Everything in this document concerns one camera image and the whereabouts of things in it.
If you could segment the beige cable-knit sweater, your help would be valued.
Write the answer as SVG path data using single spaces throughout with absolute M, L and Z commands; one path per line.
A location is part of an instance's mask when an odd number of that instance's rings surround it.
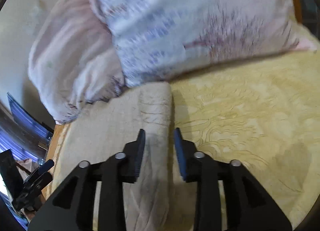
M 172 95 L 168 83 L 126 91 L 109 102 L 86 105 L 57 140 L 50 195 L 83 160 L 99 163 L 146 133 L 136 183 L 124 184 L 128 230 L 192 230 L 196 186 L 181 180 L 170 135 Z

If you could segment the floral white pillow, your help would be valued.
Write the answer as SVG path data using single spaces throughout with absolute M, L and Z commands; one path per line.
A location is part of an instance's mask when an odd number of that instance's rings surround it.
M 298 32 L 293 0 L 59 0 L 31 47 L 28 74 L 65 124 L 125 87 L 312 49 Z

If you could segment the yellow orange patterned bedspread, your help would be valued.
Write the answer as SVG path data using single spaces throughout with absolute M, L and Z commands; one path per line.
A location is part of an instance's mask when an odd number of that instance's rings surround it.
M 214 159 L 240 160 L 293 228 L 308 221 L 319 197 L 319 50 L 222 64 L 168 84 L 172 145 L 180 128 Z M 54 161 L 64 126 L 55 129 Z

